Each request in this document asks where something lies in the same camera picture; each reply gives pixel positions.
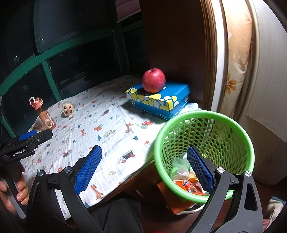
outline yellow and white dot pattern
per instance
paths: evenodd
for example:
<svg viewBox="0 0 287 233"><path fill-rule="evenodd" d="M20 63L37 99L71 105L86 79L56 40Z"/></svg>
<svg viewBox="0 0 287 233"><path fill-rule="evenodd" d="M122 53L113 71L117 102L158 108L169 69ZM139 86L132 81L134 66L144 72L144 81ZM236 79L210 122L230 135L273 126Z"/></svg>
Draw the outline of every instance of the yellow and white dot pattern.
<svg viewBox="0 0 287 233"><path fill-rule="evenodd" d="M139 93L135 87L126 90L127 98L132 100L132 104L136 105L136 102L143 103L146 105L154 106L165 111L170 111L173 107L177 106L179 102L176 96L162 96L159 93Z"/></svg>

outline basket rim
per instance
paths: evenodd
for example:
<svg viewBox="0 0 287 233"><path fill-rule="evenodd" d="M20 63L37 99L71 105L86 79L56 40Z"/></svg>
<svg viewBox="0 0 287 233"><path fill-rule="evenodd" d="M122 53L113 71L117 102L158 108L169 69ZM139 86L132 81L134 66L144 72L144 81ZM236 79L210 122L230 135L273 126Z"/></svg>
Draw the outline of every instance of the basket rim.
<svg viewBox="0 0 287 233"><path fill-rule="evenodd" d="M169 189L171 189L174 193L181 196L182 198L189 200L189 201L197 202L197 203L206 203L209 196L199 196L196 194L192 194L192 193L189 193L189 192L183 190L179 186L177 186L173 182L173 180L169 177L169 175L167 174L167 172L164 168L164 165L161 161L161 157L160 157L161 156L161 148L162 148L160 141L161 141L161 138L165 137L166 131L169 130L170 126L173 125L173 123L177 122L179 119L180 119L179 121L184 121L187 119L187 116L188 116L188 118L192 118L192 114L194 114L194 113L202 113L202 114L207 113L207 114L218 115L218 116L225 118L226 120L232 122L233 124L235 124L244 133L244 136L246 137L246 139L250 145L250 150L251 150L250 162L249 162L249 164L247 164L247 169L246 169L246 170L250 171L250 173L252 173L253 168L254 168L255 155L254 155L253 144L252 144L251 139L248 136L247 132L236 121L234 121L233 119L231 119L228 116L223 115L221 113L207 111L207 110L189 111L189 112L178 114L177 116L170 119L167 123L165 123L165 125L161 128L161 130L159 131L159 133L158 133L158 135L154 141L154 161L155 161L156 169L158 170L160 177L162 178L163 182L169 187ZM232 194L233 194L233 190L229 190L227 192L225 199L231 198Z"/></svg>

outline orange flower pattern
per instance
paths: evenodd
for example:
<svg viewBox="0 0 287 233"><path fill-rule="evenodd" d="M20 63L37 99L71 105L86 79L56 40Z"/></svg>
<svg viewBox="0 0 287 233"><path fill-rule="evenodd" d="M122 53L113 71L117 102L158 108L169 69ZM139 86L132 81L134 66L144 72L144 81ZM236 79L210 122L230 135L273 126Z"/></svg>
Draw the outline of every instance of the orange flower pattern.
<svg viewBox="0 0 287 233"><path fill-rule="evenodd" d="M225 92L227 92L228 94L231 94L231 90L236 91L236 86L235 86L236 84L237 84L236 80L234 79L230 80L230 74L228 73Z"/></svg>

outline hand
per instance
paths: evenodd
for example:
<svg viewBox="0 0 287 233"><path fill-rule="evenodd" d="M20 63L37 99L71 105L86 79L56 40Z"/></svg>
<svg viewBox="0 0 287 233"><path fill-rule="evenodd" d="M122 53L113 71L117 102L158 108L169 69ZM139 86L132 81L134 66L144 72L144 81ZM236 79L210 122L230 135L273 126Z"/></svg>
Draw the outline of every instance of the hand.
<svg viewBox="0 0 287 233"><path fill-rule="evenodd" d="M25 171L25 168L21 164L20 172L24 172L24 171ZM17 200L20 201L22 205L26 205L28 203L28 199L29 199L29 194L28 194L29 188L26 185L26 179L22 173L20 175L19 181L17 182L17 186L18 186L18 189L20 190L20 192L17 194ZM10 212L17 214L16 210L12 206L8 197L5 195L5 192L7 192L7 187L2 181L0 181L0 197L3 201L3 203L5 204L6 208Z"/></svg>

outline blue box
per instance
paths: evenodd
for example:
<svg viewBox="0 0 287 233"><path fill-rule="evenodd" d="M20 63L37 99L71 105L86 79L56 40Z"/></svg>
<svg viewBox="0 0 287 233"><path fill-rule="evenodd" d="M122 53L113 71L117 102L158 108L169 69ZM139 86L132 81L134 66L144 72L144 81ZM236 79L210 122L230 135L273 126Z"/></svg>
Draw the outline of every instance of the blue box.
<svg viewBox="0 0 287 233"><path fill-rule="evenodd" d="M156 94L145 92L139 83L126 91L131 104L145 112L169 120L177 115L189 101L190 89L187 84L167 82Z"/></svg>

